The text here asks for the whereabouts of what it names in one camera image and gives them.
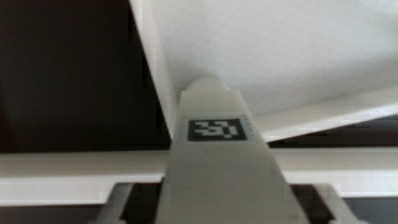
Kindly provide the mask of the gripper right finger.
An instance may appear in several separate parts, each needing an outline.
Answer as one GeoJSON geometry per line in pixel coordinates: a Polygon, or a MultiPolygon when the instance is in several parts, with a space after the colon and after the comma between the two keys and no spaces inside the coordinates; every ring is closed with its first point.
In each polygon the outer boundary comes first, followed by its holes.
{"type": "Polygon", "coordinates": [[[368,224],[363,221],[329,184],[292,184],[309,224],[368,224]]]}

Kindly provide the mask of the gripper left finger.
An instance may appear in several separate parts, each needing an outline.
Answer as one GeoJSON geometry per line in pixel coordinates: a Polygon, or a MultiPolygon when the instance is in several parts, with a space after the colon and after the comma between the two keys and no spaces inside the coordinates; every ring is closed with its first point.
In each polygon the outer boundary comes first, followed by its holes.
{"type": "Polygon", "coordinates": [[[117,183],[94,224],[155,224],[160,183],[117,183]]]}

